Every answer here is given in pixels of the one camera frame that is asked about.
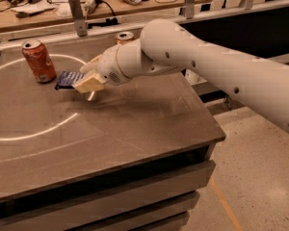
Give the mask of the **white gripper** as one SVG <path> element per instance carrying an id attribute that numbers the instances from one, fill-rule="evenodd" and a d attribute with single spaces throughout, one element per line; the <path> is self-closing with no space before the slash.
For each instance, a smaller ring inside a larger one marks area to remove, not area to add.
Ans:
<path id="1" fill-rule="evenodd" d="M 84 77 L 72 86 L 80 93 L 103 90 L 106 83 L 114 86 L 125 84 L 129 79 L 117 63 L 119 45 L 112 46 L 80 67 Z"/>

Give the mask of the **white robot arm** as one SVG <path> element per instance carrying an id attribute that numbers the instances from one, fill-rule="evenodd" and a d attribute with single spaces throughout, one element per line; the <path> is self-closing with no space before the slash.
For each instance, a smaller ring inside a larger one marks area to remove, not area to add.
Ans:
<path id="1" fill-rule="evenodd" d="M 289 65 L 196 38 L 166 19 L 145 24 L 138 39 L 104 51 L 81 71 L 81 93 L 122 85 L 138 76 L 189 69 L 289 133 Z"/>

